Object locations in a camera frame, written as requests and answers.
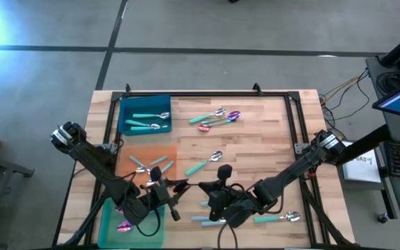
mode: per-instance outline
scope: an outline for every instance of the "wooden tabletop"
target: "wooden tabletop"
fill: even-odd
[[[319,98],[316,90],[297,90],[301,95],[303,114],[309,138],[314,133],[326,129]],[[101,144],[106,127],[106,118],[112,91],[95,91],[92,97],[85,130],[87,138],[93,144]],[[219,126],[208,133],[197,130],[189,124],[193,117],[210,113],[211,110],[226,108],[229,111],[239,110],[241,118],[235,123]],[[118,118],[116,108],[113,128]],[[299,129],[297,114],[294,119]],[[193,183],[217,179],[217,168],[223,164],[233,167],[229,183],[240,183],[249,187],[261,178],[275,176],[294,162],[288,117],[285,101],[280,97],[172,97],[171,133],[123,137],[127,145],[143,144],[176,144],[177,177],[185,178],[185,171],[208,159],[212,152],[221,150],[223,158],[211,162],[203,169],[190,176]],[[112,130],[111,140],[115,136]],[[82,168],[77,163],[75,171]],[[342,188],[335,166],[323,164],[317,171],[324,210],[346,239],[354,242],[353,232],[345,205]],[[90,210],[95,178],[84,171],[72,181],[67,206],[61,225],[58,244],[68,240],[80,226]],[[174,222],[166,214],[166,238],[164,247],[216,247],[219,227],[201,228],[198,222],[191,222],[191,216],[208,216],[209,210],[199,205],[207,196],[199,188],[191,188],[182,197],[177,209],[181,219]],[[298,181],[285,189],[283,211],[297,211],[303,215],[303,204]],[[92,239],[97,241],[99,221],[97,217]],[[313,216],[318,242],[321,242],[317,216]],[[254,224],[252,218],[235,230],[239,247],[309,247],[309,239],[304,216],[294,223],[271,222]],[[234,247],[229,229],[222,235],[222,247]]]

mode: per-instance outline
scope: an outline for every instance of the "blue tray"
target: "blue tray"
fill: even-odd
[[[158,209],[160,215],[160,229],[151,237],[143,236],[134,227],[126,233],[117,232],[117,226],[120,225],[124,216],[115,210],[114,202],[111,198],[104,201],[103,215],[101,216],[100,234],[98,236],[98,246],[102,249],[138,249],[138,248],[161,248],[165,241],[165,207]],[[143,233],[151,234],[157,229],[157,217],[154,211],[140,223],[140,229]]]
[[[172,113],[168,119],[159,117],[132,118],[132,114],[156,114],[171,112],[171,97],[167,94],[153,97],[124,98],[119,103],[118,129],[124,135],[151,135],[155,133],[167,133],[172,130]],[[131,126],[125,121],[131,119],[145,124],[167,125],[167,128],[151,129],[145,131],[132,131]]]

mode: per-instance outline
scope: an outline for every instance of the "gray floor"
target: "gray floor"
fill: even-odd
[[[0,1],[0,44],[107,46],[119,4]],[[384,52],[399,42],[400,0],[130,0],[117,46]],[[52,242],[73,162],[49,134],[68,120],[84,125],[103,57],[0,51],[0,156],[36,169],[31,180],[13,180],[0,208],[0,241],[10,249]],[[364,58],[115,53],[104,89],[248,89],[257,82],[322,93],[364,68]],[[376,99],[368,78],[361,87]],[[335,116],[364,102],[354,88]],[[337,127],[355,140],[382,123],[380,112],[365,108]],[[400,249],[400,219],[374,220],[384,211],[379,192],[344,187],[344,195],[357,243]]]

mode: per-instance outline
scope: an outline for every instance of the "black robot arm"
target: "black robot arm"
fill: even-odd
[[[122,210],[124,217],[132,225],[138,225],[149,211],[165,204],[169,206],[173,219],[180,219],[175,205],[190,187],[179,188],[177,194],[171,197],[168,187],[177,185],[180,181],[162,179],[159,167],[151,170],[151,179],[156,184],[148,188],[141,187],[147,192],[140,197],[140,190],[132,181],[125,180],[125,176],[114,175],[115,156],[107,149],[90,144],[86,140],[86,132],[78,124],[67,122],[58,127],[51,134],[51,142],[55,148],[79,161],[105,185],[104,194],[112,198],[117,208]]]
[[[331,132],[320,131],[306,147],[300,158],[277,176],[257,181],[247,190],[236,190],[238,184],[226,186],[226,179],[231,176],[232,167],[219,168],[219,180],[199,183],[199,187],[209,196],[211,207],[210,219],[224,218],[229,226],[236,228],[255,213],[269,213],[283,194],[286,185],[296,180],[311,168],[316,168],[324,161],[331,161],[343,154],[345,146]]]

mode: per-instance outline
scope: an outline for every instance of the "metal spoon head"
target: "metal spoon head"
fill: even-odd
[[[228,120],[236,120],[242,113],[240,111],[233,111],[228,114]]]
[[[153,129],[159,129],[159,128],[167,128],[167,125],[160,126],[158,124],[151,124],[150,127]]]
[[[214,115],[215,115],[216,117],[220,117],[220,116],[224,115],[225,113],[226,113],[226,109],[224,109],[224,108],[219,108],[218,110],[216,110],[216,111],[214,112]]]
[[[211,126],[207,124],[199,124],[197,127],[201,132],[208,132],[211,129]]]
[[[163,113],[161,113],[160,115],[159,115],[159,117],[161,118],[161,119],[167,119],[167,118],[169,118],[171,116],[171,113],[170,112],[163,112]]]
[[[216,151],[211,155],[210,161],[218,161],[223,156],[223,152]]]
[[[287,212],[285,217],[289,222],[295,222],[300,219],[300,214],[298,212]]]

